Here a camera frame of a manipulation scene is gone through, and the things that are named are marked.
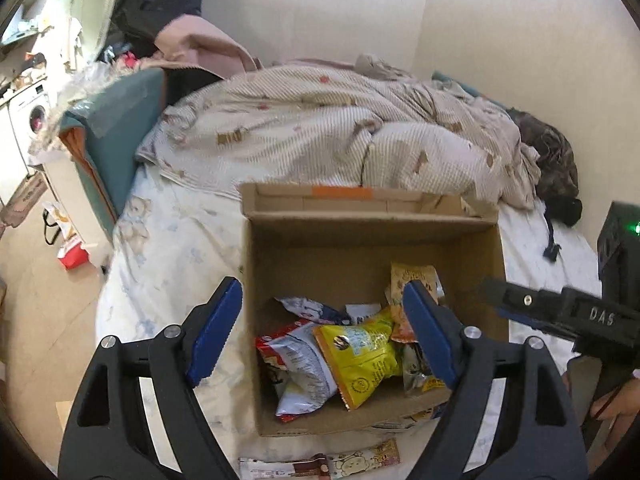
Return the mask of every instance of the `wall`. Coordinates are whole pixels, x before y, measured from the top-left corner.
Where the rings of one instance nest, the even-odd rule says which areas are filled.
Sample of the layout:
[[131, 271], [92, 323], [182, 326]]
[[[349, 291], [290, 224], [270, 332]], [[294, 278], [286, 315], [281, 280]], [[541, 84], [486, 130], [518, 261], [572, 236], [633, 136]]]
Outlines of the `wall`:
[[612, 200], [640, 203], [640, 30], [620, 0], [427, 0], [413, 70], [434, 69], [561, 130], [594, 245]]
[[202, 0], [205, 18], [264, 64], [296, 56], [410, 66], [425, 0]]
[[82, 55], [90, 60], [97, 49], [100, 30], [107, 20], [107, 0], [82, 0]]
[[460, 78], [564, 132], [594, 244], [611, 200], [640, 202], [640, 31], [620, 0], [203, 0], [263, 62], [360, 52]]

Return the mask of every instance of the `cardboard box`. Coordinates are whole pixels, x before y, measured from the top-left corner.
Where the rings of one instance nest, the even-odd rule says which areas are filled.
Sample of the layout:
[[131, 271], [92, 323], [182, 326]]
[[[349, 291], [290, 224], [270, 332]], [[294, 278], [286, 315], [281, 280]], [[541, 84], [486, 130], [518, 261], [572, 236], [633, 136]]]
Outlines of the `cardboard box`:
[[[243, 184], [248, 218], [244, 305], [251, 336], [293, 322], [274, 297], [301, 296], [344, 309], [386, 303], [391, 262], [434, 265], [447, 302], [465, 324], [508, 340], [508, 323], [479, 300], [487, 276], [504, 278], [497, 212], [459, 196], [404, 190]], [[259, 357], [255, 366], [264, 370]], [[262, 436], [328, 434], [368, 428], [444, 402], [448, 390], [404, 394], [401, 378], [385, 380], [357, 410], [336, 395], [320, 410], [284, 424], [273, 387], [255, 373], [256, 421]]]

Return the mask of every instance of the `bed sheet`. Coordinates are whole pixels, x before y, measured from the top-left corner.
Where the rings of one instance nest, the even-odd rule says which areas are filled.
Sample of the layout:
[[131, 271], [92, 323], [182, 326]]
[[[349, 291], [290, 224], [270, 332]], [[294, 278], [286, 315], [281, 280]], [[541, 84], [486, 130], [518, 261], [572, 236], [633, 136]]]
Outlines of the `bed sheet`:
[[[556, 226], [562, 250], [556, 264], [542, 257], [547, 243], [544, 205], [524, 212], [500, 205], [507, 279], [534, 288], [560, 290], [571, 285], [600, 293], [597, 260], [575, 230]], [[156, 166], [139, 168], [132, 195], [114, 231], [111, 272], [100, 294], [96, 336], [115, 334], [123, 342], [153, 337], [171, 323], [181, 323], [190, 309], [207, 301], [224, 276], [242, 280], [242, 237], [245, 219], [233, 198], [187, 189], [162, 177]], [[386, 434], [349, 432], [329, 436], [260, 438], [255, 433], [250, 387], [250, 352], [241, 315], [210, 378], [195, 394], [211, 431], [233, 466], [239, 456], [262, 460], [308, 458], [318, 452], [344, 452], [378, 444]], [[523, 341], [534, 330], [512, 322], [510, 337]], [[571, 345], [546, 335], [561, 371]], [[494, 384], [490, 405], [468, 468], [480, 465], [493, 437], [500, 409], [502, 385]], [[144, 380], [143, 399], [158, 457], [178, 469], [169, 446], [150, 380]], [[405, 478], [420, 456], [435, 422], [395, 434], [402, 464], [395, 478]], [[362, 480], [388, 478], [385, 469], [360, 475]]]

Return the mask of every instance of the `yellow snack bag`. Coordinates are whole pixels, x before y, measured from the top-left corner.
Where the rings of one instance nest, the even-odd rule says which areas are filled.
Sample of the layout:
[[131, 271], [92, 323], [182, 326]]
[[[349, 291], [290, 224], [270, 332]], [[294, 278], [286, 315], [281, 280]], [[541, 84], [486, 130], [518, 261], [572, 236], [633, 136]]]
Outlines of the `yellow snack bag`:
[[389, 341], [393, 325], [386, 308], [362, 325], [322, 325], [314, 329], [348, 410], [369, 399], [382, 379], [402, 376], [402, 365]]
[[433, 266], [416, 267], [402, 264], [391, 264], [391, 316], [396, 326], [391, 339], [399, 343], [415, 343], [414, 329], [402, 308], [402, 292], [404, 286], [411, 280], [419, 280], [427, 288], [433, 299], [437, 302], [436, 287], [438, 275]]

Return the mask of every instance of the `snack wrapper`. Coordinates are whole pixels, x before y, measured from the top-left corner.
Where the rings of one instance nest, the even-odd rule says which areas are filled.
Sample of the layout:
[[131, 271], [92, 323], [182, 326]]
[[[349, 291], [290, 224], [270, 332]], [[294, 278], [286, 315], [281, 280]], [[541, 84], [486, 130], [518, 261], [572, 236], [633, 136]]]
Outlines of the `snack wrapper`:
[[444, 382], [433, 375], [418, 343], [402, 347], [402, 380], [405, 393], [412, 396], [445, 387]]
[[382, 310], [382, 306], [379, 303], [353, 303], [346, 304], [344, 309], [351, 319], [351, 324], [360, 325], [379, 313]]
[[389, 338], [393, 320], [386, 308], [360, 326], [316, 326], [314, 335], [342, 400], [355, 410], [369, 399], [383, 379], [402, 375]]
[[317, 454], [309, 460], [294, 462], [262, 462], [253, 458], [240, 458], [241, 480], [263, 478], [295, 478], [316, 476], [321, 480], [338, 480], [357, 473], [380, 469], [400, 463], [398, 444], [394, 438], [382, 444], [351, 453]]
[[324, 303], [307, 298], [276, 298], [284, 308], [302, 319], [321, 325], [350, 325], [349, 316]]
[[314, 338], [313, 331], [318, 327], [301, 319], [255, 340], [280, 399], [276, 416], [283, 422], [314, 412], [337, 391]]
[[404, 286], [412, 280], [419, 280], [429, 291], [433, 299], [438, 301], [438, 293], [444, 298], [444, 290], [435, 267], [407, 266], [391, 264], [391, 316], [395, 322], [391, 339], [399, 343], [416, 343], [414, 330], [402, 308], [402, 292]]
[[327, 463], [331, 480], [337, 480], [356, 473], [397, 465], [400, 463], [400, 453], [396, 440], [392, 438], [361, 451], [327, 455]]
[[295, 478], [317, 476], [328, 480], [329, 466], [324, 454], [317, 454], [309, 460], [293, 462], [263, 462], [255, 458], [239, 458], [240, 480], [260, 480], [263, 478]]

